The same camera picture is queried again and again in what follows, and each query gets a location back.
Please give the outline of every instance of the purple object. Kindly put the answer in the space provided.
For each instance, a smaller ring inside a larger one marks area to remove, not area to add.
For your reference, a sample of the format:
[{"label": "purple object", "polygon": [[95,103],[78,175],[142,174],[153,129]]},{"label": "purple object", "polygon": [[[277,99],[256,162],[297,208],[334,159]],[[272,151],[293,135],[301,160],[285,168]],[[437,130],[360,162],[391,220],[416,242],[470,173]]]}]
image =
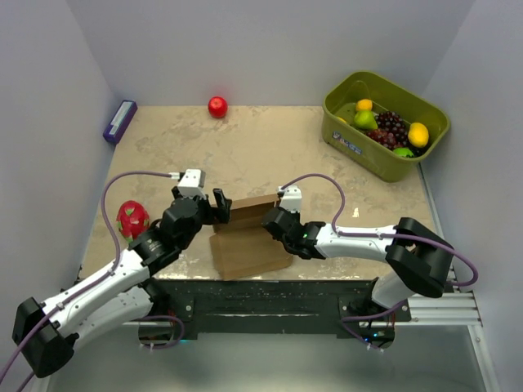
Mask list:
[{"label": "purple object", "polygon": [[123,100],[104,131],[104,139],[113,145],[117,145],[137,110],[138,105],[134,100]]},{"label": "purple object", "polygon": [[[343,192],[342,187],[334,179],[330,178],[329,176],[326,176],[325,174],[320,174],[320,173],[304,174],[303,176],[299,176],[298,178],[295,178],[291,182],[285,184],[281,188],[285,189],[288,186],[290,186],[298,181],[301,181],[305,178],[309,178],[309,177],[320,177],[320,178],[324,178],[325,180],[330,181],[336,187],[337,191],[340,193],[340,197],[342,198],[342,205],[337,210],[336,215],[334,216],[333,221],[331,223],[332,227],[337,231],[336,221],[337,221],[338,217],[342,214],[343,209],[345,208],[345,193]],[[379,237],[379,235],[375,234],[375,233],[343,233],[342,231],[337,231],[337,235],[339,235],[341,237],[369,237],[369,238]],[[447,247],[443,243],[438,243],[438,242],[433,241],[428,238],[418,237],[417,235],[409,235],[409,234],[382,234],[382,238],[408,239],[411,241],[418,241],[420,243],[428,243],[432,247],[438,247],[440,249],[443,249],[444,251],[450,253],[452,256],[457,257],[459,260],[461,260],[463,263],[465,263],[471,269],[471,272],[472,272],[472,278],[470,280],[467,280],[466,282],[447,282],[448,284],[451,284],[456,287],[466,287],[466,286],[470,286],[471,284],[474,284],[475,282],[477,282],[479,273],[478,273],[476,266],[472,263],[472,261],[470,261],[461,252],[458,252],[451,247]]]},{"label": "purple object", "polygon": [[[120,262],[120,242],[118,241],[118,236],[116,235],[116,232],[113,229],[113,226],[111,225],[111,222],[109,220],[109,217],[107,216],[107,211],[105,210],[105,196],[107,196],[107,191],[109,190],[109,187],[118,179],[126,176],[133,176],[136,174],[146,175],[146,176],[157,176],[157,177],[166,177],[171,178],[171,175],[169,173],[158,173],[156,171],[143,171],[143,170],[137,170],[137,171],[126,171],[124,173],[120,173],[117,176],[113,177],[105,186],[104,191],[101,194],[101,201],[100,201],[100,207],[101,207],[101,215],[104,218],[105,225],[107,226],[107,230],[111,234],[111,237],[114,241],[115,246],[115,258],[113,265],[111,266],[110,270],[106,271],[105,274],[101,275],[97,280],[94,282],[89,283],[86,287],[84,287],[82,290],[78,290],[74,294],[71,294],[67,298],[64,299],[62,302],[62,305],[69,304],[72,300],[75,298],[81,296],[84,292],[87,292],[88,290],[91,290],[93,287],[97,286],[101,282],[103,282],[105,279],[107,279],[117,268],[118,264]],[[0,384],[2,384],[2,381],[4,378],[6,378],[7,372],[11,368],[12,364],[15,362],[16,357],[22,352],[24,347],[27,345],[29,340],[34,336],[34,334],[43,326],[43,324],[47,323],[49,319],[55,315],[58,311],[60,311],[60,308],[55,307],[49,311],[48,314],[42,317],[40,321],[36,323],[36,325],[31,329],[29,332],[27,332],[27,335],[25,338],[20,342],[20,344],[16,347],[15,352],[11,355],[11,357],[7,360],[6,366],[3,367],[3,369],[0,371]]]}]

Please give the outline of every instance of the green plastic basket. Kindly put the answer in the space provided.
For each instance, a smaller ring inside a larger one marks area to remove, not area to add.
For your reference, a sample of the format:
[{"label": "green plastic basket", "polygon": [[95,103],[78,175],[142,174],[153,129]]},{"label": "green plastic basket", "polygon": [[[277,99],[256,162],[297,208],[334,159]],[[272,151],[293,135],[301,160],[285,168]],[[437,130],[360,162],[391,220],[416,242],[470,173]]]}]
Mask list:
[{"label": "green plastic basket", "polygon": [[[352,125],[358,100],[373,102],[373,112],[392,110],[405,122],[422,123],[429,132],[427,152],[418,158],[403,158],[370,139]],[[322,135],[325,142],[339,149],[386,182],[403,179],[410,170],[437,146],[449,130],[450,120],[440,109],[393,82],[368,71],[353,73],[324,100]]]}]

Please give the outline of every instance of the red apple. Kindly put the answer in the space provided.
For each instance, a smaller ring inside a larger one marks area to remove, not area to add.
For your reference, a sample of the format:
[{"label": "red apple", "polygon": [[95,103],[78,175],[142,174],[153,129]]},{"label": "red apple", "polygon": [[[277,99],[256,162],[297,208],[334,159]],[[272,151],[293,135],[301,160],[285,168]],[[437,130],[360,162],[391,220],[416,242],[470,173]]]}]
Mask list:
[{"label": "red apple", "polygon": [[214,96],[209,101],[208,109],[214,118],[224,118],[227,114],[227,101],[220,96]]}]

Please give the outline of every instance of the white wall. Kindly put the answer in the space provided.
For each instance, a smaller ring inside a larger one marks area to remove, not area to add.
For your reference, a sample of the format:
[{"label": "white wall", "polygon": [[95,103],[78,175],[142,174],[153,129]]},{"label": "white wall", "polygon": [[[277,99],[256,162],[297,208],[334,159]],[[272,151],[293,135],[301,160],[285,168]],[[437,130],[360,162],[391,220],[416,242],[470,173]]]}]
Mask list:
[{"label": "white wall", "polygon": [[[0,2],[0,366],[17,305],[78,272],[112,149],[117,102],[64,0]],[[29,373],[24,359],[1,391]]]},{"label": "white wall", "polygon": [[475,287],[505,392],[521,390],[523,3],[476,0],[424,96],[452,131],[424,165],[445,236],[477,263]]},{"label": "white wall", "polygon": [[421,93],[473,0],[68,2],[121,98],[320,105],[357,69]]}]

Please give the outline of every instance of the cable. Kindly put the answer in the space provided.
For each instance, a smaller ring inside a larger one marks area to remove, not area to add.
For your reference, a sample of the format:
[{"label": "cable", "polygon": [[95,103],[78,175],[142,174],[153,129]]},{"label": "cable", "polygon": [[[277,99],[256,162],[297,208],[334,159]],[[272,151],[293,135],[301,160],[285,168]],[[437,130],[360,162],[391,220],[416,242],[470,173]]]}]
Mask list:
[{"label": "cable", "polygon": [[[337,188],[337,191],[340,193],[340,196],[342,198],[342,202],[341,202],[341,205],[340,205],[339,209],[337,210],[336,214],[334,215],[334,218],[333,218],[333,220],[331,222],[333,230],[336,231],[336,233],[339,236],[342,236],[342,237],[364,237],[364,238],[398,238],[398,239],[408,239],[410,241],[418,241],[420,243],[427,243],[428,245],[431,245],[433,247],[438,247],[439,249],[443,249],[444,251],[450,253],[451,255],[456,256],[458,259],[460,259],[463,263],[465,263],[471,269],[472,278],[470,280],[468,280],[466,282],[448,282],[449,284],[452,284],[453,286],[457,286],[457,287],[464,287],[464,286],[470,286],[471,284],[477,282],[477,279],[479,278],[479,273],[478,273],[477,268],[474,266],[474,264],[472,264],[472,262],[465,255],[463,255],[461,252],[458,252],[458,251],[456,251],[455,249],[453,249],[451,247],[447,247],[443,243],[438,243],[437,241],[434,241],[434,240],[431,240],[431,239],[428,239],[428,238],[418,237],[417,235],[410,235],[410,234],[344,233],[342,231],[338,231],[337,226],[336,226],[336,221],[339,218],[339,216],[342,214],[343,210],[345,209],[345,193],[343,192],[342,187],[333,178],[331,178],[329,176],[326,176],[325,174],[321,174],[321,173],[305,174],[303,176],[299,176],[298,178],[288,182],[287,184],[282,186],[282,189],[285,189],[288,186],[290,186],[292,184],[295,184],[298,181],[304,180],[304,179],[309,178],[309,177],[324,178],[325,180],[327,180],[330,183],[332,183]],[[397,304],[392,306],[389,310],[385,310],[384,312],[381,312],[381,313],[378,313],[378,314],[372,314],[372,315],[369,315],[369,316],[348,316],[348,317],[344,317],[344,318],[342,318],[342,326],[353,337],[355,337],[356,339],[358,339],[362,343],[368,345],[369,348],[381,350],[376,345],[373,345],[372,343],[367,342],[361,335],[359,335],[356,332],[354,332],[345,323],[346,322],[350,322],[350,321],[365,321],[365,320],[379,319],[381,317],[385,317],[388,314],[393,314],[397,309],[400,308],[400,306],[403,303],[404,303],[403,301],[398,302]]]},{"label": "cable", "polygon": [[29,384],[29,382],[31,380],[33,380],[33,377],[34,377],[34,373],[31,372],[24,380],[24,382],[22,382],[20,384],[20,386],[18,387],[18,389],[16,390],[16,392],[22,392],[22,390],[24,390],[24,388]]},{"label": "cable", "polygon": [[367,320],[380,319],[382,317],[385,317],[385,316],[387,316],[389,314],[392,314],[392,313],[396,312],[400,308],[400,306],[403,305],[404,302],[405,301],[398,302],[397,304],[392,306],[390,309],[384,310],[381,313],[371,314],[370,316],[347,316],[347,317],[344,317],[344,318],[342,318],[342,326],[346,329],[347,332],[349,332],[357,340],[361,341],[364,345],[368,345],[372,349],[380,350],[379,347],[377,347],[376,345],[373,345],[369,341],[366,341],[361,335],[359,335],[358,333],[354,332],[345,323],[354,322],[354,321],[367,321]]},{"label": "cable", "polygon": [[398,238],[398,239],[408,239],[411,241],[418,241],[420,243],[427,243],[428,245],[431,245],[433,247],[438,247],[440,249],[443,249],[444,251],[450,253],[453,256],[456,256],[459,260],[461,260],[463,263],[465,263],[472,271],[472,278],[466,282],[449,282],[449,284],[452,284],[453,286],[457,287],[464,287],[464,286],[470,286],[471,284],[474,284],[477,282],[477,279],[479,278],[479,274],[477,271],[477,268],[472,264],[472,262],[461,252],[456,251],[455,249],[451,247],[447,247],[443,243],[438,243],[437,241],[434,241],[429,238],[424,237],[418,237],[417,235],[410,235],[410,234],[375,234],[375,233],[344,233],[342,231],[337,231],[336,221],[339,218],[339,216],[342,214],[343,210],[345,209],[345,193],[343,192],[342,187],[331,177],[326,176],[325,174],[320,173],[311,173],[311,174],[305,174],[303,176],[299,176],[298,178],[288,182],[284,186],[282,186],[282,189],[287,188],[288,186],[303,180],[308,177],[320,177],[324,178],[325,180],[330,181],[338,190],[340,193],[340,196],[342,198],[342,203],[339,207],[339,209],[336,212],[336,215],[334,215],[334,218],[332,220],[332,227],[334,230],[336,230],[336,234],[342,236],[342,237],[365,237],[365,238]]},{"label": "cable", "polygon": [[[170,309],[168,309],[167,314],[169,316],[176,317],[174,312],[172,310],[170,310]],[[172,340],[172,338],[174,337],[174,332],[176,331],[177,324],[174,321],[171,321],[171,327],[172,327],[172,333],[171,333],[171,339],[170,340]]]},{"label": "cable", "polygon": [[[172,178],[171,174],[168,173],[159,173],[156,171],[142,171],[142,170],[136,170],[136,171],[125,171],[124,173],[120,173],[117,176],[113,177],[107,185],[105,185],[104,190],[101,194],[101,201],[100,201],[100,207],[101,207],[101,215],[104,218],[105,225],[107,226],[107,229],[109,230],[111,237],[114,242],[115,247],[115,257],[114,257],[114,263],[111,266],[110,270],[105,272],[105,274],[101,275],[97,280],[89,283],[86,287],[82,288],[81,290],[78,290],[77,292],[71,294],[70,296],[66,297],[63,301],[63,305],[69,304],[72,300],[75,298],[78,298],[81,296],[84,292],[87,292],[91,290],[93,287],[97,286],[104,280],[106,280],[118,267],[118,263],[120,262],[120,252],[122,251],[120,248],[120,242],[118,241],[118,237],[116,236],[116,232],[114,231],[109,217],[107,216],[107,211],[105,209],[105,197],[107,196],[107,191],[109,190],[109,187],[116,181],[119,180],[122,177],[125,176],[133,176],[133,175],[146,175],[146,176],[157,176],[157,177],[166,177],[166,178]],[[54,316],[60,309],[58,307],[53,308],[49,311],[34,327],[31,329],[28,334],[25,336],[25,338],[22,340],[22,342],[16,347],[16,350],[13,352],[11,357],[7,360],[6,366],[3,367],[2,373],[0,373],[0,384],[3,383],[4,378],[6,378],[6,374],[11,368],[12,364],[15,362],[16,357],[21,353],[21,351],[24,349],[25,345],[27,345],[27,342],[29,339],[33,337],[33,335],[45,324],[49,319]]]},{"label": "cable", "polygon": [[180,335],[172,340],[172,341],[169,341],[168,343],[166,343],[165,345],[144,345],[146,347],[150,347],[152,350],[163,350],[163,349],[168,349],[170,347],[173,347],[174,345],[177,345],[178,343],[180,343],[180,340],[181,338],[184,336],[184,334],[186,333],[186,326],[184,325],[184,323],[176,316],[145,316],[145,317],[142,317],[142,318],[139,318],[138,320],[136,321],[150,321],[150,320],[170,320],[171,322],[174,322],[174,323],[178,323],[180,325]]}]

